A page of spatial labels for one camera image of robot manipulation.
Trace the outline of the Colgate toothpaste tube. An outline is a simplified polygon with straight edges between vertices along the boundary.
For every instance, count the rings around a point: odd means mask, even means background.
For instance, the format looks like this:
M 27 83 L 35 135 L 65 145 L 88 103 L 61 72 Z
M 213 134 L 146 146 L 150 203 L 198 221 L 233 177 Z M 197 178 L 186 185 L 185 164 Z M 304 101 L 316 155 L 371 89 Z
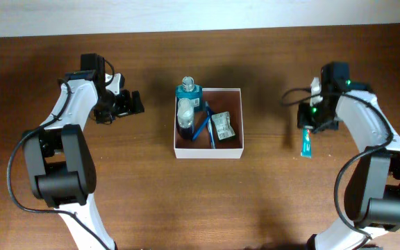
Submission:
M 302 129 L 301 157 L 312 158 L 311 136 L 310 131 L 306 128 Z

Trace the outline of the purple foaming soap pump bottle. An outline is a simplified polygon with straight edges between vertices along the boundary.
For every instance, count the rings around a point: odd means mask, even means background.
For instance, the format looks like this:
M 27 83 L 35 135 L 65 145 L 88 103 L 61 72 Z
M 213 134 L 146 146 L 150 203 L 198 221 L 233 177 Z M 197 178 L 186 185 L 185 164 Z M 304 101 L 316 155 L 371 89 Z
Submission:
M 176 115 L 180 136 L 185 140 L 191 140 L 194 136 L 194 106 L 190 99 L 179 99 Z

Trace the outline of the blue Listerine mouthwash bottle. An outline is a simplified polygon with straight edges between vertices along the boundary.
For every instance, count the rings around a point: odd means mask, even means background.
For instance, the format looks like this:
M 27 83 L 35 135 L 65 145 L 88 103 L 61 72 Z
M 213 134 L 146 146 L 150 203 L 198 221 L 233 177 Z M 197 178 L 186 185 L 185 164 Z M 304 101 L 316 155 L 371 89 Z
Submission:
M 177 101 L 182 98 L 191 100 L 195 112 L 203 110 L 202 87 L 197 85 L 191 76 L 185 76 L 182 79 L 182 83 L 176 87 L 175 94 Z

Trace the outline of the blue white toothbrush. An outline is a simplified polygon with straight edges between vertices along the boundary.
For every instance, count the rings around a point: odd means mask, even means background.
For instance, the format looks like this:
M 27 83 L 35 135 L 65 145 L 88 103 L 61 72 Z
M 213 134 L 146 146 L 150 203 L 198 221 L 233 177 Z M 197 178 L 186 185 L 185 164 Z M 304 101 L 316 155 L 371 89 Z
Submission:
M 208 128 L 208 135 L 210 138 L 210 146 L 211 149 L 216 149 L 216 145 L 215 145 L 215 140 L 214 140 L 214 135 L 213 135 L 213 125 L 212 125 L 212 110 L 210 109 L 209 103 L 206 101 L 205 102 L 205 111 L 207 114 L 207 128 Z

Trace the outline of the green white wipes packet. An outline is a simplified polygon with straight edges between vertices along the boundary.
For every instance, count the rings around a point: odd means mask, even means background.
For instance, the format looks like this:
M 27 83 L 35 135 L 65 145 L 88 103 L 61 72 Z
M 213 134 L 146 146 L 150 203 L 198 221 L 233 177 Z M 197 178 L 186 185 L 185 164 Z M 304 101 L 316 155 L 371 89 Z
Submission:
M 231 139 L 236 136 L 231 126 L 231 116 L 228 111 L 214 114 L 211 118 L 215 125 L 219 141 Z

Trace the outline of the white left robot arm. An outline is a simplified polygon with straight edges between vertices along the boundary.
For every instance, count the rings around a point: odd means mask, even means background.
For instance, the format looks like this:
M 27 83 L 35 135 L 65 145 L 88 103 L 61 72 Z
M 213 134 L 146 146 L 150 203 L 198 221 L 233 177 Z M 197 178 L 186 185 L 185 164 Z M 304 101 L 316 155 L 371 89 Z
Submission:
M 144 112 L 124 76 L 87 69 L 59 79 L 60 96 L 49 116 L 17 144 L 23 150 L 33 196 L 42 213 L 58 214 L 79 249 L 116 249 L 94 198 L 97 173 L 83 130 L 90 115 L 98 124 Z

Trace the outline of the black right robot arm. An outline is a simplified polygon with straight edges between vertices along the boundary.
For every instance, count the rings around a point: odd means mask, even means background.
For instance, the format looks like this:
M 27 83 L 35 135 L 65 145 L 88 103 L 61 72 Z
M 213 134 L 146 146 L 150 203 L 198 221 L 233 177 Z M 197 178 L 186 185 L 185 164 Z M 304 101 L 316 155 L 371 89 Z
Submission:
M 301 100 L 299 127 L 318 131 L 344 122 L 359 153 L 336 177 L 338 218 L 312 235 L 307 249 L 366 249 L 374 238 L 400 229 L 400 136 L 367 84 L 314 78 Z

